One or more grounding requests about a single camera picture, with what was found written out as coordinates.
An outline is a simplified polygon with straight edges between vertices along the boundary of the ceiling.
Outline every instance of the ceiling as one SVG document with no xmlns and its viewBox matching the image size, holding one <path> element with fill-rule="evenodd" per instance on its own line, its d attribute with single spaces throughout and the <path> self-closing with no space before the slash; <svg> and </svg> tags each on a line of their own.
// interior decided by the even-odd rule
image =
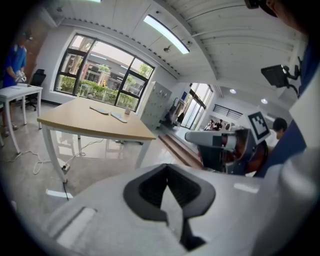
<svg viewBox="0 0 320 256">
<path fill-rule="evenodd" d="M 92 23 L 127 36 L 181 82 L 233 88 L 285 109 L 292 104 L 294 97 L 270 86 L 260 69 L 278 64 L 292 68 L 301 51 L 297 48 L 304 47 L 301 35 L 261 9 L 248 9 L 244 0 L 55 0 L 47 10 L 53 18 Z M 164 52 L 171 43 L 143 22 L 148 14 L 185 44 L 190 41 L 190 53 L 175 46 Z"/>
</svg>

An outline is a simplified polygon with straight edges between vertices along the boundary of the blue shirt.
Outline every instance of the blue shirt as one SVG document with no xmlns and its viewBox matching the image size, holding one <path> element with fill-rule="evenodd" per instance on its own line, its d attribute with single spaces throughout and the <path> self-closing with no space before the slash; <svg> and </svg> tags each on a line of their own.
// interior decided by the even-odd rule
<svg viewBox="0 0 320 256">
<path fill-rule="evenodd" d="M 10 49 L 4 63 L 5 74 L 3 78 L 3 87 L 15 86 L 17 84 L 14 78 L 8 74 L 7 68 L 11 66 L 13 72 L 16 73 L 18 70 L 26 66 L 26 56 L 27 50 L 24 46 L 20 47 L 16 44 Z"/>
<path fill-rule="evenodd" d="M 301 86 L 299 95 L 305 91 L 311 82 L 319 66 L 320 58 L 316 54 L 315 47 L 310 40 L 305 50 L 301 66 Z M 306 142 L 295 121 L 292 121 L 284 135 L 279 140 L 262 169 L 258 171 L 255 177 L 264 177 L 269 167 L 283 164 L 291 156 L 302 152 L 307 147 Z"/>
</svg>

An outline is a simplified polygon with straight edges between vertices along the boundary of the window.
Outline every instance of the window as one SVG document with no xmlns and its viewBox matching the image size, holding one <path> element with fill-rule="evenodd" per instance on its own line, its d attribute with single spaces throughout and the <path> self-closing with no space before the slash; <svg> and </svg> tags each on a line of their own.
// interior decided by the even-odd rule
<svg viewBox="0 0 320 256">
<path fill-rule="evenodd" d="M 77 34 L 63 57 L 54 90 L 136 111 L 153 70 L 128 52 Z"/>
<path fill-rule="evenodd" d="M 186 110 L 181 126 L 195 130 L 200 121 L 208 100 L 213 93 L 211 87 L 205 83 L 191 84 L 191 90 L 187 98 Z"/>
</svg>

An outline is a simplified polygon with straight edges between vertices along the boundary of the wooden tabletop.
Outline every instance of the wooden tabletop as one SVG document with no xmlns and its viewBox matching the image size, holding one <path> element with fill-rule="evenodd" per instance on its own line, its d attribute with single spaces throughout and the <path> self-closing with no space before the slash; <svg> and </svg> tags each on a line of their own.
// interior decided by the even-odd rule
<svg viewBox="0 0 320 256">
<path fill-rule="evenodd" d="M 101 114 L 91 108 L 115 112 L 127 120 L 123 123 L 113 116 Z M 57 106 L 37 118 L 38 122 L 53 128 L 96 136 L 117 137 L 119 139 L 155 140 L 156 137 L 133 112 L 125 114 L 125 109 L 88 98 L 76 98 Z"/>
</svg>

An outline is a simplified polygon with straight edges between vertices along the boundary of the wall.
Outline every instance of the wall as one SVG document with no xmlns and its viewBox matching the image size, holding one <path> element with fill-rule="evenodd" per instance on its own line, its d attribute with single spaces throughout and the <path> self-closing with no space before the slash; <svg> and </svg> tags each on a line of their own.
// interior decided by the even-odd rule
<svg viewBox="0 0 320 256">
<path fill-rule="evenodd" d="M 73 35 L 74 29 L 72 27 L 59 26 L 48 33 L 43 43 L 35 66 L 35 70 L 44 69 L 46 74 L 42 84 L 43 100 L 63 104 L 74 98 L 66 94 L 53 92 L 59 65 Z"/>
<path fill-rule="evenodd" d="M 151 59 L 148 59 L 144 55 L 137 52 L 133 47 L 124 45 L 116 39 L 108 37 L 106 34 L 98 33 L 96 31 L 91 31 L 84 28 L 60 25 L 49 32 L 37 58 L 37 65 L 35 69 L 44 69 L 46 74 L 46 78 L 43 82 L 42 99 L 63 104 L 75 98 L 72 95 L 55 92 L 54 85 L 59 65 L 62 61 L 64 53 L 76 33 L 95 37 L 106 43 L 118 46 L 130 52 L 131 54 L 137 55 L 139 58 L 155 67 L 145 93 L 142 96 L 142 101 L 145 97 L 148 97 L 150 95 L 150 91 L 148 89 L 150 87 L 150 83 L 153 81 L 157 81 L 162 86 L 166 87 L 170 91 L 173 91 L 172 97 L 177 97 L 176 95 L 179 95 L 180 93 L 182 95 L 183 91 L 186 90 L 187 83 L 180 83 L 180 85 L 177 86 L 178 81 L 174 76 L 172 76 L 163 67 L 157 65 Z"/>
<path fill-rule="evenodd" d="M 197 126 L 195 127 L 195 131 L 198 131 L 200 128 L 205 127 L 207 125 L 207 123 L 209 123 L 210 115 L 212 114 L 212 110 L 214 109 L 214 106 L 216 104 L 217 99 L 219 98 L 218 93 L 216 93 L 215 91 L 212 93 L 211 95 L 211 99 L 209 99 L 209 104 L 208 106 L 206 106 L 205 111 L 202 114 L 202 117 L 199 121 L 199 123 L 197 124 Z"/>
<path fill-rule="evenodd" d="M 24 73 L 29 83 L 36 66 L 37 57 L 51 28 L 37 15 L 28 21 L 27 27 L 31 30 L 33 36 L 33 40 L 28 41 L 25 45 L 27 56 Z"/>
<path fill-rule="evenodd" d="M 222 119 L 229 123 L 231 122 L 237 123 L 237 121 L 232 118 L 213 112 L 215 104 L 240 112 L 242 114 L 248 114 L 250 112 L 253 112 L 259 109 L 264 116 L 267 116 L 270 113 L 275 117 L 281 117 L 285 119 L 288 124 L 292 121 L 292 117 L 290 116 L 289 112 L 281 107 L 275 107 L 272 104 L 267 104 L 266 106 L 253 105 L 245 101 L 227 96 L 224 98 L 216 97 L 213 99 L 213 101 L 210 103 L 207 109 L 206 116 L 204 116 L 203 119 L 199 122 L 200 123 L 199 127 L 203 127 L 207 125 L 207 123 L 209 122 L 210 116 L 216 117 L 218 119 Z"/>
</svg>

